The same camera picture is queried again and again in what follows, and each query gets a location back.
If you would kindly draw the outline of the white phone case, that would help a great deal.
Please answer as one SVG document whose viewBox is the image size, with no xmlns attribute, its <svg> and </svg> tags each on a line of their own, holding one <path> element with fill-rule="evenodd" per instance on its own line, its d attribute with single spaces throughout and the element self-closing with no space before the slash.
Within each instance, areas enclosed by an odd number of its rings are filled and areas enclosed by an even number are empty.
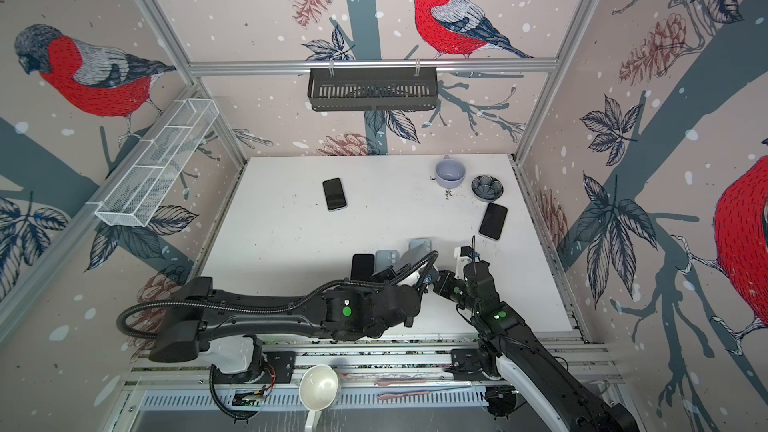
<svg viewBox="0 0 768 432">
<path fill-rule="evenodd" d="M 433 248 L 430 239 L 414 239 L 409 242 L 408 250 L 396 264 L 398 273 L 415 273 L 433 260 Z"/>
</svg>

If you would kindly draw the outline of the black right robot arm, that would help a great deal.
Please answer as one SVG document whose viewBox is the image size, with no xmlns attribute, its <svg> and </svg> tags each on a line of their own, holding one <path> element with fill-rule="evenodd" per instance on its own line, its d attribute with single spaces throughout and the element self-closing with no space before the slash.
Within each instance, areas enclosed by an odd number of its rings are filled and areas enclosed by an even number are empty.
<svg viewBox="0 0 768 432">
<path fill-rule="evenodd" d="M 620 403 L 608 403 L 579 382 L 537 339 L 523 317 L 500 298 L 490 264 L 466 264 L 460 276 L 433 274 L 434 292 L 469 312 L 478 333 L 480 370 L 522 393 L 551 431 L 637 431 Z"/>
</svg>

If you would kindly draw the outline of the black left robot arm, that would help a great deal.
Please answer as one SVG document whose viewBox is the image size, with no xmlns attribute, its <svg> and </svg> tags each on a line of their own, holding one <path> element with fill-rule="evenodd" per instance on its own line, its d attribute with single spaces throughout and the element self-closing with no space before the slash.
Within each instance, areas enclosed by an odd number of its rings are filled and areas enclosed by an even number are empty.
<svg viewBox="0 0 768 432">
<path fill-rule="evenodd" d="M 153 362 L 200 360 L 224 375 L 257 380 L 266 368 L 263 335 L 357 341 L 412 326 L 438 256 L 433 250 L 382 278 L 336 279 L 296 297 L 228 292 L 214 288 L 210 277 L 197 277 L 169 299 L 125 309 L 116 327 L 151 341 Z"/>
</svg>

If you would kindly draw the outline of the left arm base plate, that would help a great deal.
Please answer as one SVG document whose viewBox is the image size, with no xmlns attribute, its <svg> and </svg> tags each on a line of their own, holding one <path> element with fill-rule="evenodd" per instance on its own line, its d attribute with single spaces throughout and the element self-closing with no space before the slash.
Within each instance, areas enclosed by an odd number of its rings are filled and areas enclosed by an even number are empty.
<svg viewBox="0 0 768 432">
<path fill-rule="evenodd" d="M 245 372 L 224 374 L 216 369 L 210 373 L 214 385 L 288 384 L 292 380 L 296 353 L 292 351 L 263 352 Z"/>
</svg>

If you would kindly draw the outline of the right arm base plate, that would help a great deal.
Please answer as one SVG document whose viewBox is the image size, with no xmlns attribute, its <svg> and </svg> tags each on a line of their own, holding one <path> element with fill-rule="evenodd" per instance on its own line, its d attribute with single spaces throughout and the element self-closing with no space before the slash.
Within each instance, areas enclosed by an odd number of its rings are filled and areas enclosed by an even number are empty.
<svg viewBox="0 0 768 432">
<path fill-rule="evenodd" d="M 450 373 L 455 381 L 491 381 L 511 384 L 511 381 L 496 369 L 496 356 L 503 355 L 511 360 L 513 355 L 535 352 L 535 348 L 525 345 L 512 345 L 506 347 L 504 351 L 497 352 L 485 348 L 454 348 L 450 350 L 451 363 L 445 372 Z"/>
</svg>

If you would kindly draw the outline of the light blue phone case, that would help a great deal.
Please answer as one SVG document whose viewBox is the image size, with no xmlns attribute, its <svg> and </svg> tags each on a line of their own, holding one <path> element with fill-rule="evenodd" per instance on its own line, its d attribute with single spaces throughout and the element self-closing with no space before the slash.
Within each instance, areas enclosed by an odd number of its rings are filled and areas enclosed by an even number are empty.
<svg viewBox="0 0 768 432">
<path fill-rule="evenodd" d="M 400 259 L 397 250 L 378 250 L 375 253 L 373 279 L 386 282 L 395 276 L 395 266 Z"/>
</svg>

